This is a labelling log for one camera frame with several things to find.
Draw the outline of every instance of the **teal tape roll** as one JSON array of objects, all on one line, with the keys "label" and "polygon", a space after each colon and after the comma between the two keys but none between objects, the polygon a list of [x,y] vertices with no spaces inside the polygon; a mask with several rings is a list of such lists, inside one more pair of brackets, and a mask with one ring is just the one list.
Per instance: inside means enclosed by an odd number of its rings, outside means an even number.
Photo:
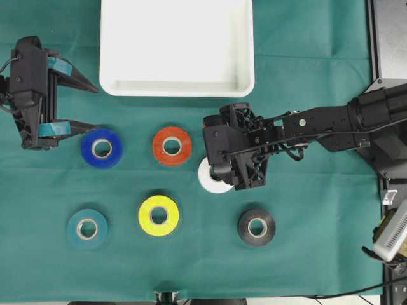
[{"label": "teal tape roll", "polygon": [[107,235],[107,222],[96,210],[80,210],[67,225],[67,238],[71,245],[80,250],[90,250],[103,244]]},{"label": "teal tape roll", "polygon": [[54,122],[40,124],[38,137],[52,137],[54,135],[70,135],[71,122]]},{"label": "teal tape roll", "polygon": [[57,57],[48,57],[48,68],[64,73],[68,76],[72,74],[72,65]]}]

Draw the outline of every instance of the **red tape roll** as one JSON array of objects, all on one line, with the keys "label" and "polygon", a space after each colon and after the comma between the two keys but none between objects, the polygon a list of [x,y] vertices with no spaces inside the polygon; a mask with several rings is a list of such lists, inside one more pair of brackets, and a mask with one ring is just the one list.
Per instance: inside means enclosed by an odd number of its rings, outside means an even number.
[{"label": "red tape roll", "polygon": [[[178,142],[180,149],[177,153],[171,154],[165,151],[164,145],[169,140]],[[153,139],[153,154],[158,162],[165,166],[178,166],[183,164],[190,157],[192,152],[192,141],[190,136],[178,127],[166,127],[161,129]]]}]

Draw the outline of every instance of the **tape roll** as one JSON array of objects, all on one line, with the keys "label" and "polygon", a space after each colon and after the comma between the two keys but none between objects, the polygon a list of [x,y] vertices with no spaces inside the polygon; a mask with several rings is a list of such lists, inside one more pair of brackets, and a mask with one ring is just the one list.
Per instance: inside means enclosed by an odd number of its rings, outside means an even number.
[{"label": "tape roll", "polygon": [[248,245],[265,246],[275,235],[275,221],[266,210],[248,210],[239,219],[238,231],[241,239]]},{"label": "tape roll", "polygon": [[210,174],[212,167],[208,163],[208,158],[202,160],[198,169],[198,180],[201,186],[213,194],[222,194],[233,189],[233,186],[212,178]]},{"label": "tape roll", "polygon": [[74,248],[89,250],[99,247],[107,235],[107,222],[96,210],[75,213],[67,225],[67,238]]},{"label": "tape roll", "polygon": [[[100,143],[107,143],[109,150],[103,155],[97,154],[96,146]],[[86,135],[82,141],[82,157],[95,168],[111,168],[121,159],[123,146],[120,138],[108,129],[97,129]]]},{"label": "tape roll", "polygon": [[[167,217],[162,223],[155,223],[153,210],[162,208]],[[151,236],[162,237],[170,234],[179,222],[179,210],[177,204],[166,196],[152,196],[146,199],[139,209],[139,224],[144,232]]]},{"label": "tape roll", "polygon": [[[175,140],[179,144],[178,152],[172,154],[165,150],[165,144]],[[178,127],[166,127],[161,129],[153,139],[153,154],[158,162],[165,166],[178,166],[186,162],[192,152],[190,136]]]}]

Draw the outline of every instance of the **black tape roll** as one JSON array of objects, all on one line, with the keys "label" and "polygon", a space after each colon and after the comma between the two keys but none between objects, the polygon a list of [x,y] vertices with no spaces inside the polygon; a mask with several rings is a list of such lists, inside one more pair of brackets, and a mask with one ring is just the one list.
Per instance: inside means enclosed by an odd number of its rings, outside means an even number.
[{"label": "black tape roll", "polygon": [[[253,221],[260,221],[263,229],[258,234],[250,230]],[[267,245],[275,235],[275,221],[270,213],[265,210],[256,208],[248,210],[242,214],[238,223],[239,235],[243,241],[254,247]]]}]

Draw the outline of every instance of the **black metal bracket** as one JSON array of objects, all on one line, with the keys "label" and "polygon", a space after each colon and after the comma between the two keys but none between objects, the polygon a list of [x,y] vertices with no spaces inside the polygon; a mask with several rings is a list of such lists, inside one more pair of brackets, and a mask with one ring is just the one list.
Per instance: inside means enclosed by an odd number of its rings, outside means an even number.
[{"label": "black metal bracket", "polygon": [[[55,50],[44,49],[38,37],[25,37],[11,51],[10,77],[0,76],[0,105],[8,105],[23,149],[49,149],[58,142],[97,128],[57,119],[57,86],[97,93],[98,89]],[[63,123],[65,132],[41,134],[40,126]]]}]

